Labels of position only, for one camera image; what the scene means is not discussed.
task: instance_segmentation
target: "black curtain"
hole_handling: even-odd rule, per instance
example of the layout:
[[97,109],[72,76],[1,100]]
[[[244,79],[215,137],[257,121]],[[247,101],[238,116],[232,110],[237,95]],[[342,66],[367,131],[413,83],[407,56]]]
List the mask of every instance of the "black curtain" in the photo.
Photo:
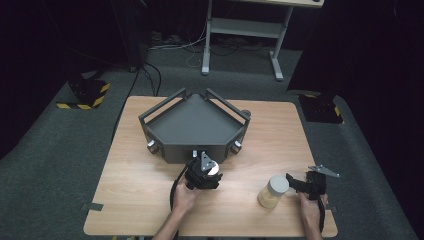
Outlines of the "black curtain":
[[58,90],[80,75],[39,1],[2,1],[0,41],[1,159]]
[[155,0],[150,1],[152,30],[162,33],[165,40],[178,35],[195,41],[205,26],[208,1]]
[[326,0],[288,87],[348,103],[421,237],[423,12],[419,0]]

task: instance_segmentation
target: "cylindrical jar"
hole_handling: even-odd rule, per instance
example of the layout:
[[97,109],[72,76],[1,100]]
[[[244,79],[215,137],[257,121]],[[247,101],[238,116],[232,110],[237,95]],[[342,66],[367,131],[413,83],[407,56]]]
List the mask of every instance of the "cylindrical jar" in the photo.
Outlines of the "cylindrical jar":
[[281,196],[289,189],[289,182],[282,175],[272,176],[268,184],[259,192],[258,200],[265,208],[275,208]]

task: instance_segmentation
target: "hazard tape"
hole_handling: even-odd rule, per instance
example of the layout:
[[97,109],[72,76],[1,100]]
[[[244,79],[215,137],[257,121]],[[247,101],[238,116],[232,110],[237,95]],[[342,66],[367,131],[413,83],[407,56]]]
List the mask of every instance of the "hazard tape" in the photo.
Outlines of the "hazard tape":
[[56,106],[61,109],[82,109],[91,110],[98,108],[105,98],[107,90],[109,90],[110,83],[105,84],[99,91],[99,95],[94,100],[92,105],[85,103],[69,103],[69,102],[57,102]]
[[[305,96],[308,97],[308,98],[317,98],[317,96],[310,95],[310,94],[305,94]],[[337,106],[334,107],[334,112],[336,113],[337,117],[340,117],[341,112],[340,112],[340,109]]]

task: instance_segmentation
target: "human arm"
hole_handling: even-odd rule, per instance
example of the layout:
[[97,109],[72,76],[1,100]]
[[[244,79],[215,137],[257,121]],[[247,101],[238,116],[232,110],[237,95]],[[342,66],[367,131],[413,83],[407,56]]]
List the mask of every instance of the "human arm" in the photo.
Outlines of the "human arm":
[[[298,194],[300,198],[300,214],[305,228],[306,238],[308,240],[321,240],[318,200],[309,200],[303,192],[298,192]],[[326,204],[328,202],[327,194],[321,195],[321,199]]]
[[186,187],[186,184],[187,180],[185,177],[181,177],[175,190],[173,209],[153,237],[154,240],[172,239],[177,233],[184,217],[194,207],[196,199],[202,191],[196,188],[190,190]]

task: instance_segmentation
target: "black wire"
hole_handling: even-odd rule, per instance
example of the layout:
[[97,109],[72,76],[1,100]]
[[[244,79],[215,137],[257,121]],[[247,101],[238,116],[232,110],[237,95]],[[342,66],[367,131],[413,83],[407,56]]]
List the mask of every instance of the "black wire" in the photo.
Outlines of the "black wire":
[[238,50],[239,50],[239,48],[238,48],[238,47],[236,47],[235,49],[233,49],[233,50],[232,50],[231,52],[229,52],[229,53],[219,54],[219,53],[216,53],[215,51],[213,51],[213,50],[212,50],[212,48],[210,48],[210,49],[209,49],[209,51],[210,51],[211,53],[213,53],[213,54],[215,54],[215,55],[217,55],[217,56],[221,56],[221,57],[230,56],[231,54],[236,53]]
[[187,52],[190,52],[190,53],[202,53],[203,52],[203,50],[193,51],[194,48],[188,48],[188,47],[183,47],[183,49],[186,50]]
[[116,119],[115,125],[114,125],[114,127],[113,127],[113,133],[112,133],[112,139],[111,139],[111,142],[113,142],[113,139],[115,138],[116,128],[117,128],[117,126],[118,126],[118,122],[119,122],[119,120],[121,119],[122,111],[124,110],[125,104],[127,103],[127,99],[129,98],[129,96],[130,96],[130,94],[131,94],[131,92],[132,92],[132,90],[133,90],[133,88],[134,88],[134,85],[135,85],[135,83],[136,83],[136,81],[137,81],[137,78],[138,78],[138,74],[139,74],[139,73],[140,73],[140,68],[137,68],[137,74],[135,75],[135,78],[134,78],[134,80],[133,80],[133,83],[132,83],[132,85],[131,85],[130,90],[129,90],[129,91],[128,91],[128,93],[127,93],[127,96],[125,97],[125,102],[124,102],[124,104],[122,105],[121,109],[119,110],[118,119]]
[[163,40],[161,36],[154,35],[152,37],[152,42],[150,47],[152,48],[157,47],[157,49],[169,48],[169,47],[180,48],[186,44],[187,43],[184,41],[176,41],[172,36],[169,37],[168,39]]
[[220,40],[219,43],[216,45],[220,48],[237,48],[240,51],[251,51],[251,52],[255,52],[255,51],[266,51],[269,49],[273,49],[273,46],[258,46],[255,49],[249,49],[247,47],[253,47],[253,45],[251,44],[243,44],[237,41],[226,41],[226,40]]
[[158,73],[158,75],[159,75],[159,83],[158,83],[158,88],[156,89],[156,92],[154,92],[153,93],[153,95],[155,96],[155,97],[157,97],[158,95],[159,95],[159,90],[160,90],[160,87],[161,87],[161,85],[162,85],[162,75],[160,74],[160,71],[159,71],[159,69],[157,69],[155,66],[153,66],[152,64],[150,64],[150,63],[148,63],[148,62],[144,62],[145,64],[147,64],[147,65],[149,65],[150,67],[152,67],[153,69],[155,69],[156,70],[156,72]]
[[[185,171],[187,170],[188,165],[186,164],[183,168],[183,170],[181,171],[181,173],[178,175],[177,179],[174,180],[174,183],[172,184],[171,187],[171,191],[169,193],[169,204],[171,205],[171,211],[174,208],[174,196],[175,196],[175,190],[177,190],[177,185],[180,182],[181,177],[183,177],[183,174],[185,173]],[[177,240],[178,239],[178,235],[179,235],[179,231],[177,231],[174,235],[174,237],[172,238],[173,240]]]
[[325,220],[325,206],[322,202],[321,196],[318,195],[318,208],[319,208],[319,230],[322,232],[324,229],[324,220]]
[[155,90],[155,85],[153,84],[153,79],[152,79],[149,71],[147,71],[146,68],[144,68],[144,66],[143,66],[143,70],[144,70],[144,76],[146,76],[146,78],[150,80],[150,87],[152,89],[152,95],[155,96],[156,90]]

